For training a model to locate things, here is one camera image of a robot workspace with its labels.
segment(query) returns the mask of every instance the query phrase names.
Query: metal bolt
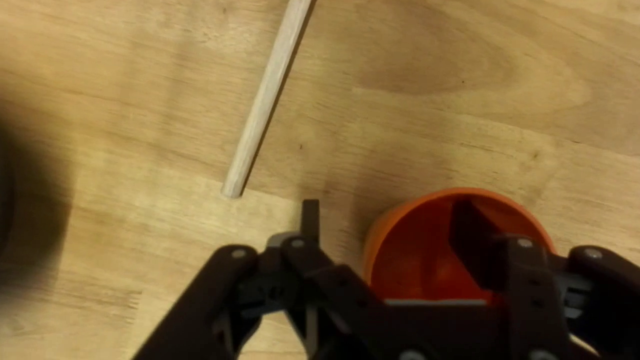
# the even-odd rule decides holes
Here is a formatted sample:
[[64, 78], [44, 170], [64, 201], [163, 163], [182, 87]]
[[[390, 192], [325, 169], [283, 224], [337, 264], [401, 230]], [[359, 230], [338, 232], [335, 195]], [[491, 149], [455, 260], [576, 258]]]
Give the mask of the metal bolt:
[[295, 247], [295, 248], [305, 248], [305, 241], [301, 241], [301, 239], [298, 239], [298, 241], [292, 241], [292, 247]]
[[528, 241], [528, 239], [519, 239], [519, 247], [520, 247], [520, 248], [535, 248], [535, 242]]
[[584, 254], [596, 260], [603, 258], [603, 252], [598, 248], [586, 248]]
[[553, 353], [548, 353], [548, 351], [532, 351], [531, 354], [528, 354], [528, 360], [559, 360], [559, 357], [555, 357]]
[[234, 252], [233, 252], [233, 258], [244, 258], [246, 256], [246, 250], [244, 248], [236, 248]]
[[427, 360], [427, 357], [419, 351], [404, 351], [399, 360]]

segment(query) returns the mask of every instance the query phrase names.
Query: wooden stick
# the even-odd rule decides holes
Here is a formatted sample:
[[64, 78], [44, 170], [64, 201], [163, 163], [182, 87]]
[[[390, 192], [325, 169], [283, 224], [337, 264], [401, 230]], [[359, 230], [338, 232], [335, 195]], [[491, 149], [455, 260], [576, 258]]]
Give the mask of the wooden stick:
[[246, 119], [233, 167], [227, 174], [222, 195], [228, 199], [243, 197], [244, 184], [258, 156], [260, 143], [266, 135], [268, 121], [283, 90], [287, 71], [295, 59], [297, 44], [301, 43], [311, 7], [312, 0], [290, 0], [287, 7], [277, 44], [268, 59], [253, 111]]

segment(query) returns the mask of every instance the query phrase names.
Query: red cup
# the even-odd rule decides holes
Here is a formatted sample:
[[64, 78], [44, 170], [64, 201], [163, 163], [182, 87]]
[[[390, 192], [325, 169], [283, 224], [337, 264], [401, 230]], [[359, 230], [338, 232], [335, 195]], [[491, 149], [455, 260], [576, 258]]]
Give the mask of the red cup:
[[457, 202], [470, 201], [505, 235], [527, 237], [553, 252], [550, 237], [520, 205], [476, 189], [452, 189], [393, 208], [371, 228], [365, 277], [383, 298], [493, 300], [451, 247]]

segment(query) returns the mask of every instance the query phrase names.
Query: table surface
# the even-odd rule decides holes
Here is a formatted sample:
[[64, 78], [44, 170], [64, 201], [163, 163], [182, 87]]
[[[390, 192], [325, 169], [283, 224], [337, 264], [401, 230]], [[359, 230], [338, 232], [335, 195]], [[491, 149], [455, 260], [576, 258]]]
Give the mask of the table surface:
[[[3, 0], [16, 221], [0, 358], [130, 358], [214, 248], [323, 201], [361, 269], [387, 208], [451, 186], [532, 210], [560, 254], [640, 263], [640, 4], [318, 0], [243, 201], [221, 197], [285, 0]], [[273, 316], [244, 358], [303, 358]]]

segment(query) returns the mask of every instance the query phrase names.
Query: orange cup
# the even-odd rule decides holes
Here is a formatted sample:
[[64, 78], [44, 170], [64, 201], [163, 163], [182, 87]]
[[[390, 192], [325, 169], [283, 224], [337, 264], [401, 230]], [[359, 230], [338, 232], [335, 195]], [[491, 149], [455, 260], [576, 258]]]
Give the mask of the orange cup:
[[527, 237], [553, 252], [541, 222], [520, 205], [476, 189], [452, 189], [393, 208], [371, 228], [365, 277], [383, 298], [491, 300], [451, 247], [452, 208], [472, 201], [505, 235]]

